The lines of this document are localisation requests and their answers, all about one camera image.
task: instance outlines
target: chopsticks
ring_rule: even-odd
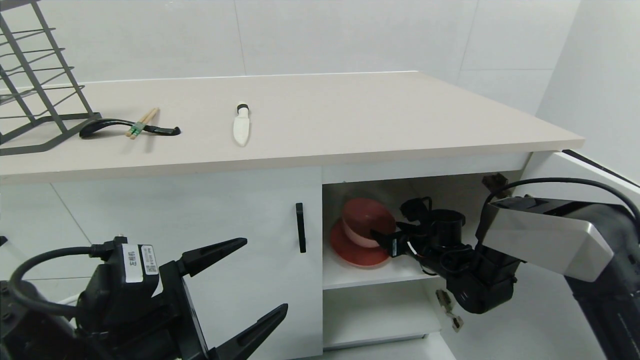
[[[126,137],[130,138],[131,140],[134,140],[135,138],[138,137],[138,135],[142,132],[142,130],[145,128],[145,126],[154,118],[156,117],[157,112],[160,110],[160,108],[153,108],[151,110],[148,111],[148,113],[145,114],[145,116],[142,117],[142,119],[140,119],[137,123],[133,124],[131,126],[131,128],[129,128],[129,130],[124,134]]]

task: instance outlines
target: countertop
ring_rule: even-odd
[[[114,126],[47,152],[0,156],[3,184],[550,151],[584,142],[420,72],[115,81],[86,84],[83,92],[105,118],[137,121],[160,107],[152,124],[179,126],[182,134],[143,133],[132,141],[123,136],[126,127]],[[241,101],[252,123],[246,147],[232,136]],[[59,113],[81,112],[78,105],[64,102]],[[19,108],[1,108],[7,115],[12,110]],[[4,120],[0,130],[10,125]],[[41,125],[0,149],[56,129]]]

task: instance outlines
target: cabinet handle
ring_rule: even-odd
[[[307,237],[305,236],[305,214],[302,210],[302,203],[296,204],[296,216],[298,217],[298,241],[300,242],[300,252],[307,252]]]

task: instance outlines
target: pink bowl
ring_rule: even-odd
[[[364,197],[347,201],[342,209],[342,226],[347,237],[361,247],[378,247],[371,230],[391,234],[396,230],[396,220],[383,204]]]

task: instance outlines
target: label sticker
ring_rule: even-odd
[[[140,251],[135,244],[122,244],[122,257],[124,258],[125,282],[142,282],[142,262]]]
[[[156,264],[156,254],[154,254],[154,247],[151,245],[142,245],[140,247],[142,251],[142,262],[145,264],[145,274],[157,275],[158,266]]]

